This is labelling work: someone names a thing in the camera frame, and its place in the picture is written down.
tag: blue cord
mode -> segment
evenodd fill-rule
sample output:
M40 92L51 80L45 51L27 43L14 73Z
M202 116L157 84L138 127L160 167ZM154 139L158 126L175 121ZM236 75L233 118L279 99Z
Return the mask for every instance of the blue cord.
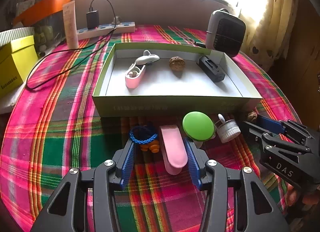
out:
M153 135L152 135L149 139L147 139L147 140L144 140L144 141L137 140L137 139L134 137L134 134L133 134L133 132L134 132L135 130L137 130L137 129L144 130L144 131L146 131L147 133L150 133L150 130L149 130L148 128L144 127L144 126L138 125L138 126L133 127L133 128L130 130L129 137L130 137L131 141L133 141L133 142L136 143L136 144L148 144L148 143L150 143L150 142L153 142L153 141L154 141L155 139L157 139L157 137L158 137L158 134L155 133L155 134L153 134Z

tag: patterned curtain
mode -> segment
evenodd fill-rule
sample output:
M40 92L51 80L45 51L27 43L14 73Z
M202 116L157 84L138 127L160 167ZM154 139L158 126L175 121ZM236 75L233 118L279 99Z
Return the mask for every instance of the patterned curtain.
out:
M240 12L247 26L241 51L266 72L275 60L287 56L297 8L298 0L267 0L260 21L247 15L245 9Z

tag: human hand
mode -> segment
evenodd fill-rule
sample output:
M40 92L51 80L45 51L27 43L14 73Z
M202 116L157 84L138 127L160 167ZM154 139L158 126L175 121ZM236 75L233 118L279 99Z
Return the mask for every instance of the human hand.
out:
M288 192L287 192L287 204L288 206L292 206L298 200L300 193L290 184L288 184ZM312 194L305 195L303 197L303 204L306 205L316 205L320 200L320 191L316 190Z

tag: table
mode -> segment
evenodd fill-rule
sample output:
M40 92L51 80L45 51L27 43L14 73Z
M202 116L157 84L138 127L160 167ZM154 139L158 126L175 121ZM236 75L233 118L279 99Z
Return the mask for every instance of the table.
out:
M103 62L116 42L161 42L193 45L205 42L205 32L157 25L137 26L135 33L114 35L106 47L78 68L67 72L35 92L24 90L9 120L0 157L1 198L24 231L30 228L42 206L72 167L87 170L111 158L124 146L130 128L151 120L155 126L181 125L183 116L114 117L100 119L92 93ZM84 39L84 47L95 42ZM56 50L67 49L60 45ZM30 79L30 86L69 68L91 52L64 52L48 57ZM256 110L272 119L299 118L270 77L245 55L233 58L252 81L263 99ZM248 146L240 135L222 144L219 138L204 143L209 158L225 167L250 166L261 178L281 210L286 209L286 185L259 163L258 148ZM233 231L233 194L229 192L227 232ZM205 192L192 185L188 169L177 176L166 173L161 154L138 154L127 189L116 193L122 231L198 231ZM92 222L92 191L88 219Z

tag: white wall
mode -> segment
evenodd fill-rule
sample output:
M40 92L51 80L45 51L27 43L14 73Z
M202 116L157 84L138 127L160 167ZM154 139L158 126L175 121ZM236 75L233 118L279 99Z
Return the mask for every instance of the white wall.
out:
M77 28L86 28L86 13L92 0L76 1ZM110 0L116 15L122 21L136 24L173 25L207 30L211 13L227 8L215 0ZM95 0L93 8L99 10L100 24L111 23L113 19L110 4L105 0Z

